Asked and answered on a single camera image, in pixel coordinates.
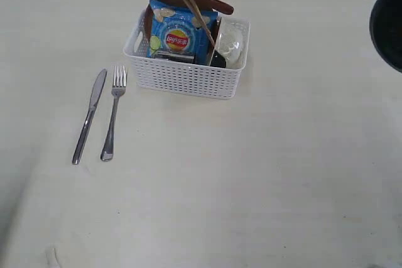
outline black camera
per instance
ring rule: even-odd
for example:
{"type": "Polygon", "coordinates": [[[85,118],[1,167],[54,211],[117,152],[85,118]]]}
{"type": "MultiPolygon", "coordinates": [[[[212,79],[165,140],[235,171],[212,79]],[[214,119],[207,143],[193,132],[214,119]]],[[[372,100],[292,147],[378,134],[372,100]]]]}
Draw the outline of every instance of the black camera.
{"type": "Polygon", "coordinates": [[[402,0],[377,0],[370,17],[370,34],[377,52],[402,72],[402,0]]]}

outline fork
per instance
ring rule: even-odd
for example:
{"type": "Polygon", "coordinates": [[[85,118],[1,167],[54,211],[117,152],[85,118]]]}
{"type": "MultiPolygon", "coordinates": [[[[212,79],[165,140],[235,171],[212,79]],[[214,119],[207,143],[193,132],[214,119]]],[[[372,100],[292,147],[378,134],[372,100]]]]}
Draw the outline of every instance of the fork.
{"type": "Polygon", "coordinates": [[[126,92],[126,82],[127,73],[124,65],[115,66],[112,86],[113,109],[105,144],[100,155],[102,161],[110,161],[113,158],[114,123],[116,121],[117,105],[119,104],[120,97],[126,92]]]}

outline silver knife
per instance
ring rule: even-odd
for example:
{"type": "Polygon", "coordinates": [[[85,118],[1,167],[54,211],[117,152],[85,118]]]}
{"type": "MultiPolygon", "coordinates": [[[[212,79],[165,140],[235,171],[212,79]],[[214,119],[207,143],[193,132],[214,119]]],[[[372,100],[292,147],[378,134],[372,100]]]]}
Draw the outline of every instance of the silver knife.
{"type": "Polygon", "coordinates": [[[73,164],[79,164],[82,151],[84,150],[85,142],[88,137],[89,128],[92,123],[92,119],[94,118],[96,107],[98,106],[99,98],[101,97],[102,89],[105,84],[105,79],[107,75],[107,70],[103,69],[97,76],[94,88],[92,88],[92,94],[89,100],[89,108],[87,117],[85,118],[84,126],[81,130],[80,138],[78,139],[77,147],[75,148],[75,152],[73,155],[73,164]]]}

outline white table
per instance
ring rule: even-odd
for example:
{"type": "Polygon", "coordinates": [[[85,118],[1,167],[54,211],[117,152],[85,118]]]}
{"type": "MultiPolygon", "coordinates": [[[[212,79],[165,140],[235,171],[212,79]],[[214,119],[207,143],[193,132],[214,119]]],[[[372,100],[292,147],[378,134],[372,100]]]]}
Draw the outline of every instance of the white table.
{"type": "Polygon", "coordinates": [[[1,200],[27,179],[2,267],[46,267],[49,245],[63,268],[402,261],[402,75],[370,41],[374,0],[225,1],[252,24],[235,98],[130,74],[102,163],[109,73],[72,166],[148,0],[0,0],[1,200]]]}

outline white plastic basket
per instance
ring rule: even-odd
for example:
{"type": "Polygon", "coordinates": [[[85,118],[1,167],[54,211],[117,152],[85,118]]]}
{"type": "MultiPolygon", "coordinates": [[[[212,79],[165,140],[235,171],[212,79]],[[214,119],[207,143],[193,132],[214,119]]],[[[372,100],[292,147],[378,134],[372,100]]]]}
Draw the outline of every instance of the white plastic basket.
{"type": "Polygon", "coordinates": [[[123,49],[131,61],[137,84],[143,88],[178,94],[231,99],[236,92],[240,74],[246,66],[250,24],[235,18],[225,18],[239,28],[244,37],[244,49],[234,69],[147,58],[149,43],[144,33],[143,12],[138,26],[133,29],[123,49]],[[141,42],[134,50],[134,46],[138,45],[138,39],[141,39],[141,42]]]}

